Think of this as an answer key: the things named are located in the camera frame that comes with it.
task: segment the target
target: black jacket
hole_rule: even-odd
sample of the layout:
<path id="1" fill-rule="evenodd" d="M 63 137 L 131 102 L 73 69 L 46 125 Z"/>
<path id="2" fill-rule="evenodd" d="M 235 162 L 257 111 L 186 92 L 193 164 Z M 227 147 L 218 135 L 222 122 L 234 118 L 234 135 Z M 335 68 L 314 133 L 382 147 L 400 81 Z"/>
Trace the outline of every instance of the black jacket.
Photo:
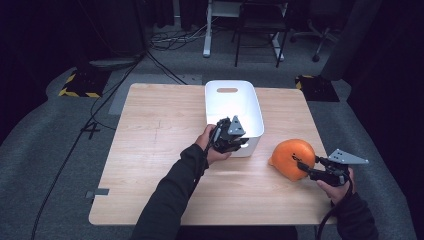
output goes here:
<path id="1" fill-rule="evenodd" d="M 185 149 L 180 156 L 181 159 L 159 182 L 143 209 L 131 239 L 176 238 L 181 217 L 195 188 L 193 180 L 199 176 L 199 172 L 203 174 L 203 166 L 206 164 L 203 150 L 196 144 Z M 337 229 L 344 240 L 378 239 L 374 218 L 367 203 L 357 193 L 336 212 L 336 216 Z"/>

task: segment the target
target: office chair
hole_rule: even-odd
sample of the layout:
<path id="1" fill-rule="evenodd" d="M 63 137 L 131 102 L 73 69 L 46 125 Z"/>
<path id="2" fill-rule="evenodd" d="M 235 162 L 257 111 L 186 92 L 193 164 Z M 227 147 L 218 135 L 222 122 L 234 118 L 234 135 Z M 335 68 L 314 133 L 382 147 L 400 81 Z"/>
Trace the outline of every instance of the office chair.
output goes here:
<path id="1" fill-rule="evenodd" d="M 290 28 L 287 26 L 287 15 L 284 14 L 282 5 L 287 3 L 288 0 L 245 0 L 240 5 L 239 17 L 237 20 L 237 26 L 233 34 L 231 42 L 234 42 L 235 35 L 237 39 L 237 52 L 234 66 L 237 67 L 238 57 L 241 47 L 264 47 L 259 46 L 247 46 L 241 45 L 241 36 L 243 34 L 267 34 L 269 43 L 272 45 L 272 41 L 278 36 L 278 33 L 282 32 L 283 37 L 280 44 L 280 51 L 277 57 L 276 67 L 280 65 L 280 59 L 282 56 L 284 43 L 286 41 L 287 33 Z"/>
<path id="2" fill-rule="evenodd" d="M 343 0 L 310 0 L 308 12 L 309 32 L 297 32 L 292 35 L 290 42 L 296 42 L 298 37 L 314 36 L 320 39 L 312 61 L 318 62 L 322 45 L 326 40 L 333 43 L 338 41 L 337 34 L 343 30 L 350 12 L 349 3 Z"/>

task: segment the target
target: orange pumpkin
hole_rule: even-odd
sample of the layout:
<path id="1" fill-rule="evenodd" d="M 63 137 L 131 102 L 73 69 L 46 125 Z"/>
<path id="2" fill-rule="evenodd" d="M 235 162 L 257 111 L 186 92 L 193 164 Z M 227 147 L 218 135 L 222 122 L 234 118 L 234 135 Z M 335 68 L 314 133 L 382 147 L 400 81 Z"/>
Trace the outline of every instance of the orange pumpkin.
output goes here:
<path id="1" fill-rule="evenodd" d="M 314 149 L 302 139 L 289 139 L 278 144 L 268 163 L 291 181 L 297 181 L 308 176 L 297 167 L 297 161 L 305 163 L 309 168 L 315 166 Z"/>

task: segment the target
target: gray carpet floor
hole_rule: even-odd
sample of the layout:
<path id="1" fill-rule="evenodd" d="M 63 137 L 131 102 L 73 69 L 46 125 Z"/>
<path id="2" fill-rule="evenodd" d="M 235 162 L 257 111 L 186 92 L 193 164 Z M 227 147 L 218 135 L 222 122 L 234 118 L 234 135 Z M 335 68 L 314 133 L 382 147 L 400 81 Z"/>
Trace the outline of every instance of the gray carpet floor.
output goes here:
<path id="1" fill-rule="evenodd" d="M 271 49 L 242 49 L 236 68 L 231 35 L 229 31 L 216 31 L 209 58 L 202 56 L 201 37 L 177 50 L 150 52 L 177 76 L 195 76 L 201 80 L 196 84 L 241 79 L 255 87 L 295 88 L 297 75 L 319 74 L 332 48 L 331 43 L 326 44 L 321 61 L 314 63 L 311 57 L 316 39 L 287 41 L 285 60 L 279 68 L 275 68 Z M 91 200 L 85 194 L 98 186 L 128 83 L 141 78 L 145 82 L 162 83 L 159 81 L 166 77 L 163 70 L 145 57 L 131 72 L 126 85 L 107 102 L 108 94 L 112 93 L 107 90 L 122 79 L 127 69 L 112 72 L 103 98 L 60 97 L 59 91 L 72 70 L 52 79 L 46 89 L 48 101 L 22 119 L 0 148 L 0 239 L 31 238 L 43 199 L 62 166 L 39 219 L 35 239 L 128 239 L 131 234 L 132 226 L 91 225 L 88 221 Z M 172 79 L 166 83 L 178 84 Z M 368 201 L 375 216 L 381 239 L 416 239 L 404 195 L 346 103 L 350 86 L 343 80 L 333 85 L 340 102 L 308 102 L 327 153 L 340 148 L 369 159 L 369 165 L 354 166 L 355 180 L 357 191 Z M 91 139 L 89 133 L 79 138 L 81 128 L 100 106 L 103 107 L 95 116 L 100 132 Z M 297 229 L 300 240 L 314 239 L 313 226 L 297 226 Z M 323 239 L 340 239 L 334 225 L 325 227 Z"/>

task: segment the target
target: wooden table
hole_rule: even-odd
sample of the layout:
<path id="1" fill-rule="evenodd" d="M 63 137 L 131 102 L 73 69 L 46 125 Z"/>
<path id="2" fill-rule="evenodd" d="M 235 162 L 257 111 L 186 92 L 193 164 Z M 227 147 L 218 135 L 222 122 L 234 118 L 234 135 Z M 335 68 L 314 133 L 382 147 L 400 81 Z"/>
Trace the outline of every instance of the wooden table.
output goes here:
<path id="1" fill-rule="evenodd" d="M 131 86 L 99 183 L 110 191 L 95 197 L 92 224 L 135 225 L 159 180 L 203 132 L 204 91 L 204 86 Z M 255 91 L 265 126 L 255 152 L 211 165 L 183 225 L 319 224 L 329 211 L 330 201 L 315 181 L 291 182 L 267 163 L 275 146 L 291 138 L 308 141 L 318 156 L 326 156 L 302 92 Z"/>

